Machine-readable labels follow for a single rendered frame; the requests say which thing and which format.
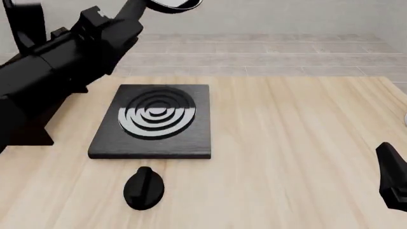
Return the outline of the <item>round black stove knob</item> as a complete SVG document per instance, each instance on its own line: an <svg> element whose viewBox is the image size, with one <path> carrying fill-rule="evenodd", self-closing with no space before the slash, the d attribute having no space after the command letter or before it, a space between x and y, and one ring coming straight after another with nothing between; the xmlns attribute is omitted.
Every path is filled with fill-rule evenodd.
<svg viewBox="0 0 407 229"><path fill-rule="evenodd" d="M162 177L151 167L139 167L123 189L127 204L133 209L149 209L159 203L165 191Z"/></svg>

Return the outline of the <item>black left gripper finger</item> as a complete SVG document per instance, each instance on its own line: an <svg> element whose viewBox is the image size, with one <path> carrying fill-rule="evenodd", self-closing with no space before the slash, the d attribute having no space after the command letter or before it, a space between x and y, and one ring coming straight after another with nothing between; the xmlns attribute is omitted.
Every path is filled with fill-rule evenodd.
<svg viewBox="0 0 407 229"><path fill-rule="evenodd" d="M115 20L105 28L105 39L133 39L143 30L138 20Z"/></svg>

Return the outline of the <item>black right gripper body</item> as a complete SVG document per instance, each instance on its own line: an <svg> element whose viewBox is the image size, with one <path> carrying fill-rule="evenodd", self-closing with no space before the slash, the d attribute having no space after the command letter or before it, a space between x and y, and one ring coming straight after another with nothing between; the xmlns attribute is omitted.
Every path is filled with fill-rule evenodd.
<svg viewBox="0 0 407 229"><path fill-rule="evenodd" d="M380 187L379 193L389 209L407 211L407 186Z"/></svg>

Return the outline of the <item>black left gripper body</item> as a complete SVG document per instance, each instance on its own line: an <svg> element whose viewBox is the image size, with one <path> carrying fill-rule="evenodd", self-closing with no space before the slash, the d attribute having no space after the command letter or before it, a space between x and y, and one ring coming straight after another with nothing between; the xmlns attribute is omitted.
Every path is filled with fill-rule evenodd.
<svg viewBox="0 0 407 229"><path fill-rule="evenodd" d="M99 9L87 9L80 13L79 20L71 28L85 53L85 76L79 80L84 85L112 74L118 62L137 42L137 38L105 39L105 28L113 21L115 19L102 16Z"/></svg>

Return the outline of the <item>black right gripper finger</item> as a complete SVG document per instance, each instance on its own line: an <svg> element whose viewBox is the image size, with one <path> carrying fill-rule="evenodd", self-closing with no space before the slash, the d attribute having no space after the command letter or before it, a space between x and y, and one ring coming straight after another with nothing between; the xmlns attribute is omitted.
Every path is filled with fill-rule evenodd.
<svg viewBox="0 0 407 229"><path fill-rule="evenodd" d="M407 162L389 143L383 142L376 148L380 169L380 190L407 186Z"/></svg>

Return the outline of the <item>flat black stove plate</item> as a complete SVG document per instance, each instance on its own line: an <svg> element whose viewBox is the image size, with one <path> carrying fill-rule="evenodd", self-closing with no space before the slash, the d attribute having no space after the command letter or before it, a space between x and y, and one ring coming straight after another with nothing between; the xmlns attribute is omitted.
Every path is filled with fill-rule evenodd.
<svg viewBox="0 0 407 229"><path fill-rule="evenodd" d="M91 159L211 158L208 85L120 85Z"/></svg>

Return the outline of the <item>black frying pan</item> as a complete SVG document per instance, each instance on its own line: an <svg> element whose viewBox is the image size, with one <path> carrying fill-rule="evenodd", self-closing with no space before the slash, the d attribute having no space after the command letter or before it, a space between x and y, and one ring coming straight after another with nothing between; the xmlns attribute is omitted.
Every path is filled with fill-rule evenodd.
<svg viewBox="0 0 407 229"><path fill-rule="evenodd" d="M127 0L115 20L140 20L148 8L159 13L177 14L199 7L204 0Z"/></svg>

